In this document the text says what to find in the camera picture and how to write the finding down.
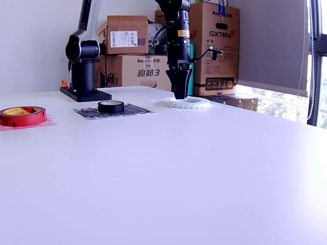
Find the cable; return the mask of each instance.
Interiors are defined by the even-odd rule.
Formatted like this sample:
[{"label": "cable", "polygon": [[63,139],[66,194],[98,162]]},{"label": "cable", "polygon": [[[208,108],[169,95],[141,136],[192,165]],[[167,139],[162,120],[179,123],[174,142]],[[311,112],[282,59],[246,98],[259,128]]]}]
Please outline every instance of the cable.
[{"label": "cable", "polygon": [[[296,102],[295,102],[295,116],[297,116],[297,101],[298,101],[298,94],[300,91],[300,86],[301,86],[301,82],[302,82],[302,73],[303,73],[303,64],[304,64],[304,59],[305,59],[305,48],[306,48],[306,25],[307,25],[307,18],[306,18],[306,8],[307,8],[307,1],[310,0],[304,0],[304,27],[303,27],[303,53],[302,53],[302,65],[301,65],[301,74],[300,74],[300,81],[298,84],[298,88],[297,88],[297,98],[296,98]],[[312,45],[312,67],[311,67],[311,80],[312,80],[312,101],[311,101],[311,105],[310,106],[310,111],[309,111],[309,115],[308,117],[305,118],[301,118],[303,120],[310,120],[311,116],[312,116],[312,112],[313,112],[313,107],[314,107],[314,98],[315,98],[315,76],[314,76],[314,70],[315,70],[315,59],[314,59],[314,42],[313,42],[313,12],[312,12],[312,3],[310,2],[310,36],[311,36],[311,45]]]},{"label": "cable", "polygon": [[113,78],[113,73],[110,73],[109,75],[107,75],[107,59],[110,55],[107,55],[106,57],[106,61],[105,61],[105,73],[106,73],[106,84],[105,87],[108,88],[109,82],[110,80],[112,80]]},{"label": "cable", "polygon": [[161,27],[160,30],[157,32],[157,34],[155,34],[155,36],[153,38],[153,47],[154,47],[154,50],[155,50],[154,41],[157,38],[157,36],[160,34],[160,32],[162,32],[165,28],[166,28],[166,26]]}]

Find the white tape roll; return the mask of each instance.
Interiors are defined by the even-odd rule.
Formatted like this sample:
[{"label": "white tape roll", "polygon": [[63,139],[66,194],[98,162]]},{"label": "white tape roll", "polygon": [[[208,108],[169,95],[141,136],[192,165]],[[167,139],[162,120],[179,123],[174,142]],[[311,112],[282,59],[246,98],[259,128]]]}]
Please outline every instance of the white tape roll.
[{"label": "white tape roll", "polygon": [[166,107],[177,109],[203,109],[209,108],[210,106],[209,100],[197,97],[187,97],[183,100],[177,100],[174,97],[170,97],[163,99],[161,103]]}]

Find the white wall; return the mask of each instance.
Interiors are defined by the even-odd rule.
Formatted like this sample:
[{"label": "white wall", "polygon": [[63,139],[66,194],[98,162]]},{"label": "white wall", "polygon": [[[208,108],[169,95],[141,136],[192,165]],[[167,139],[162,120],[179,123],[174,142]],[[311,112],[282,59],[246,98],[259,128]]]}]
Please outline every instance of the white wall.
[{"label": "white wall", "polygon": [[[1,0],[0,95],[57,91],[69,80],[65,47],[76,31],[82,0]],[[147,15],[154,0],[102,0],[98,27],[107,15]]]}]

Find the tape roll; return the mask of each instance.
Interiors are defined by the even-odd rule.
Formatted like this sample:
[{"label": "tape roll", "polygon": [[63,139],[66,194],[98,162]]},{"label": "tape roll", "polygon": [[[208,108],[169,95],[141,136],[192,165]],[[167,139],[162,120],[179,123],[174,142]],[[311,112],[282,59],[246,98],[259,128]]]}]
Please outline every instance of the tape roll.
[{"label": "tape roll", "polygon": [[42,107],[12,107],[0,111],[0,125],[6,127],[26,127],[46,121],[46,110]]},{"label": "tape roll", "polygon": [[98,103],[100,113],[115,114],[125,111],[125,104],[121,101],[103,101]]},{"label": "tape roll", "polygon": [[163,99],[162,104],[166,107],[177,109],[203,109],[209,108],[210,101],[197,97],[187,97],[183,100],[177,100],[174,97],[170,97]]}]

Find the red tape roll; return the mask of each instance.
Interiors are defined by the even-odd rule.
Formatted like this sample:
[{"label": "red tape roll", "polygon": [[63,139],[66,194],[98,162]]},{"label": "red tape roll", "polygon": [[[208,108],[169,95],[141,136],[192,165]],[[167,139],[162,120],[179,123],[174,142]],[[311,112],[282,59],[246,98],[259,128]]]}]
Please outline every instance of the red tape roll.
[{"label": "red tape roll", "polygon": [[0,111],[0,125],[6,127],[26,127],[46,121],[46,110],[42,107],[13,107]]}]

